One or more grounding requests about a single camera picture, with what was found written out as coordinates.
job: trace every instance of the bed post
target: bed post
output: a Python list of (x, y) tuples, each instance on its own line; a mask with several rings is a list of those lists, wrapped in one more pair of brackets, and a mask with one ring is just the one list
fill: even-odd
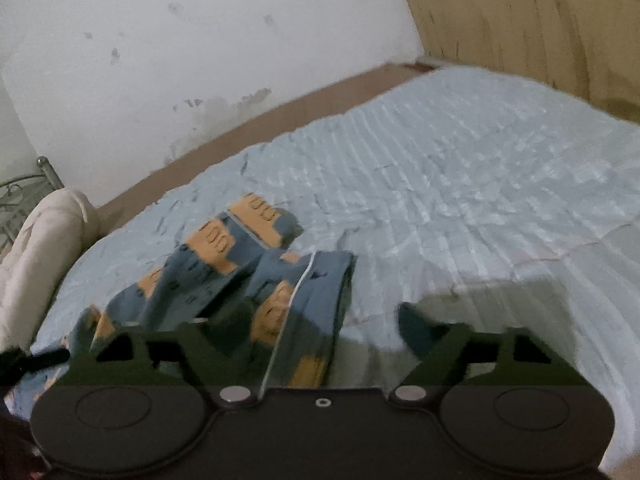
[(56, 173), (56, 170), (53, 169), (53, 166), (49, 162), (49, 159), (46, 156), (39, 156), (36, 160), (38, 167), (42, 170), (42, 173), (45, 174), (49, 183), (54, 187), (54, 189), (62, 189), (65, 187), (60, 180), (60, 177)]

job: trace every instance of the wrinkled bedsheet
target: wrinkled bedsheet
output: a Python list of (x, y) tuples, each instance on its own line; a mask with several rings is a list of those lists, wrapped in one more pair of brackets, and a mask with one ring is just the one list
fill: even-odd
[(416, 364), (401, 301), (477, 330), (529, 326), (613, 405), (611, 467), (640, 447), (640, 128), (530, 80), (422, 76), (168, 192), (75, 264), (34, 350), (160, 266), (248, 192), (296, 215), (293, 250), (358, 260), (332, 386)]

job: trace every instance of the bed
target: bed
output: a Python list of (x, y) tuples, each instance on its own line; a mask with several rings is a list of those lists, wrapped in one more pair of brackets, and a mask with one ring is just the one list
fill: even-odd
[(411, 370), (395, 320), (410, 301), (476, 330), (530, 327), (614, 407), (603, 467), (640, 448), (638, 125), (524, 78), (437, 70), (166, 193), (76, 262), (33, 351), (248, 192), (298, 218), (293, 250), (357, 255), (330, 386), (388, 390)]
[(36, 163), (39, 172), (0, 182), (0, 260), (40, 200), (64, 187), (47, 157), (38, 157)]

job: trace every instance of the black device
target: black device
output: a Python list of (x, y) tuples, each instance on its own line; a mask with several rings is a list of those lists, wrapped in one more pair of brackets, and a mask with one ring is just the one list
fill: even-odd
[[(446, 326), (388, 396), (233, 384), (204, 330), (124, 330), (73, 359), (31, 415), (43, 479), (606, 478), (612, 409), (527, 330)], [(65, 352), (5, 354), (3, 384)]]

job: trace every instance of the folded clothing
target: folded clothing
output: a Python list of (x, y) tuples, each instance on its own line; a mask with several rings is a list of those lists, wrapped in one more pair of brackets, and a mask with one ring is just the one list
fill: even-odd
[(55, 288), (99, 230), (95, 209), (73, 189), (54, 191), (33, 209), (0, 262), (0, 351), (29, 348)]
[[(202, 329), (238, 371), (236, 384), (319, 386), (342, 325), (354, 258), (346, 251), (299, 257), (281, 249), (297, 230), (293, 215), (250, 194), (204, 224), (161, 269), (118, 293), (104, 312), (87, 308), (58, 346), (72, 356), (97, 354), (119, 326), (164, 332), (206, 318)], [(180, 373), (162, 366), (161, 372)], [(9, 409), (28, 418), (37, 397), (66, 370), (25, 377), (7, 399)]]

